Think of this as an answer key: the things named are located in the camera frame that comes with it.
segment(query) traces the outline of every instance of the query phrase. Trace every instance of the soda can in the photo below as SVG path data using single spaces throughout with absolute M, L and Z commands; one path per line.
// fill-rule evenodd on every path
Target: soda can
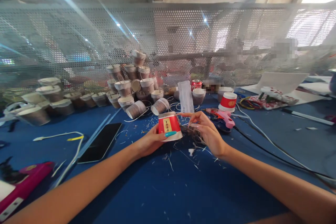
M 191 91 L 195 88 L 202 88 L 202 81 L 201 80 L 192 80 L 191 81 Z

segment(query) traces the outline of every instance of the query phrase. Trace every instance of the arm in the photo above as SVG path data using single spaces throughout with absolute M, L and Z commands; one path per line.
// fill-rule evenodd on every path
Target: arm
M 211 152 L 259 184 L 306 223 L 336 223 L 336 196 L 298 177 L 256 160 L 226 144 L 203 112 L 191 117 Z
M 156 127 L 135 143 L 41 196 L 6 224 L 68 223 L 134 161 L 163 144 L 165 134 L 156 134 Z

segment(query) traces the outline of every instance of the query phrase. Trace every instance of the table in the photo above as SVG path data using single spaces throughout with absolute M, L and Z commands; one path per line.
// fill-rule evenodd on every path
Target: table
M 298 105 L 293 109 L 322 118 L 326 114 L 336 114 L 335 103 L 335 100 L 318 101 Z M 201 108 L 217 105 L 216 99 L 207 94 Z M 5 159 L 12 155 L 11 164 L 16 169 L 49 160 L 60 164 L 67 159 L 56 177 L 45 178 L 20 208 L 48 191 L 50 185 L 61 175 L 73 158 L 78 145 L 77 141 L 66 141 L 71 135 L 40 142 L 32 142 L 32 140 L 40 136 L 79 131 L 85 134 L 85 141 L 87 141 L 105 117 L 115 111 L 112 106 L 93 108 L 54 119 L 41 127 L 31 127 L 19 122 L 12 133 L 8 133 L 4 127 L 0 128 L 1 139 L 11 142 L 10 146 L 0 150 L 0 156 Z M 335 163 L 333 153 L 336 153 L 336 143 L 332 141 L 335 128 L 292 117 L 280 110 L 244 111 L 274 142 L 299 161 L 311 169 L 336 177 L 336 170 L 332 166 Z M 125 131 L 116 138 L 108 156 L 145 135 L 157 118 L 147 115 L 134 122 L 128 123 L 124 120 L 130 119 L 121 110 L 111 121 L 111 123 L 122 122 L 120 130 Z M 256 143 L 279 157 L 291 161 L 243 120 L 235 118 L 234 121 L 237 127 L 250 135 Z M 305 127 L 316 127 L 318 130 L 309 131 Z M 224 135 L 223 139 L 247 155 L 329 190 L 313 175 L 278 161 L 248 142 L 235 130 L 232 130 L 229 135 Z M 224 161 L 216 161 L 207 151 L 208 148 L 205 151 L 197 148 L 193 157 L 190 157 L 188 149 L 193 147 L 192 140 L 184 137 L 177 143 L 164 144 L 151 156 L 135 162 L 71 223 L 107 223 L 108 221 L 130 223 L 139 220 L 147 223 L 248 223 L 288 212 L 285 206 L 244 174 Z M 168 159 L 165 159 L 166 156 L 170 157 L 174 171 Z M 93 165 L 75 165 L 66 179 L 76 176 Z

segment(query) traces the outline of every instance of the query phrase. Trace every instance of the teal nail polish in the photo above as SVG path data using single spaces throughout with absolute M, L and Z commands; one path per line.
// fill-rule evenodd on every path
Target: teal nail polish
M 165 134 L 165 137 L 170 137 L 170 136 L 175 135 L 175 134 L 176 134 L 176 131 L 167 132 L 167 133 Z

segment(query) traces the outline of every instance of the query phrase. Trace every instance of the red paper cup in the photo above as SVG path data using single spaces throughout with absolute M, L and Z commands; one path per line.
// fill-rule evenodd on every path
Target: red paper cup
M 159 126 L 158 126 L 159 134 L 176 131 L 175 135 L 168 137 L 166 140 L 163 140 L 163 142 L 175 141 L 183 137 L 180 129 L 180 123 L 175 112 L 168 112 L 161 114 L 158 116 L 158 118 L 159 118 Z
M 225 92 L 223 94 L 222 100 L 218 105 L 218 108 L 223 111 L 229 111 L 233 113 L 236 108 L 237 95 L 231 92 Z

